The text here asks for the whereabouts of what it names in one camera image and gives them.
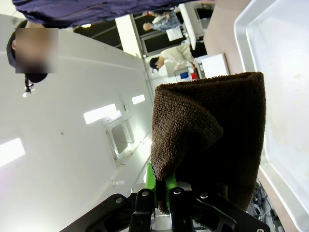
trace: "plastic tray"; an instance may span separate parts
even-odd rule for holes
[[[245,71],[265,75],[260,170],[299,231],[309,231],[309,1],[252,0],[235,21]]]

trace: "fluorescent light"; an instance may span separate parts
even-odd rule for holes
[[[89,27],[91,27],[91,24],[89,23],[82,25],[82,28],[89,28]]]
[[[20,138],[11,140],[0,145],[0,167],[23,156],[25,154],[24,147]]]
[[[115,112],[117,112],[116,105],[111,104],[111,105],[107,105],[107,106],[98,108],[96,110],[92,110],[87,113],[84,113],[84,118],[85,118],[86,124],[90,124],[102,118],[109,117],[110,115],[115,114]]]
[[[133,101],[133,104],[136,105],[138,103],[145,101],[145,96],[143,94],[136,96],[136,97],[132,98],[132,101]]]

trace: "screw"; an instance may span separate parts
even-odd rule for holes
[[[181,193],[180,189],[175,189],[175,190],[174,190],[174,194],[178,195],[178,194],[180,194],[180,193]]]
[[[148,195],[149,195],[149,192],[147,192],[147,191],[145,191],[145,192],[142,193],[142,196],[144,196],[144,197],[146,197],[146,196],[148,196]]]
[[[202,193],[202,194],[201,194],[201,198],[202,198],[202,199],[206,199],[206,198],[208,198],[208,195],[207,195],[206,193]]]
[[[117,198],[116,199],[116,203],[121,203],[122,202],[122,198]]]

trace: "person in beige shirt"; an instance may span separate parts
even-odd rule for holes
[[[180,64],[189,62],[192,68],[194,68],[194,58],[204,55],[207,55],[204,43],[197,42],[195,50],[193,50],[191,44],[188,43],[168,48],[162,51],[160,56],[152,58],[149,61],[149,65],[151,68],[159,71],[159,69],[164,65],[165,62],[171,61],[177,63],[177,66],[175,67],[175,69],[177,70]]]

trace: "terry cloth towel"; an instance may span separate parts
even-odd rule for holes
[[[256,185],[265,114],[261,72],[158,86],[151,163],[160,210],[167,212],[162,183],[175,173],[192,190],[207,188],[245,211]]]

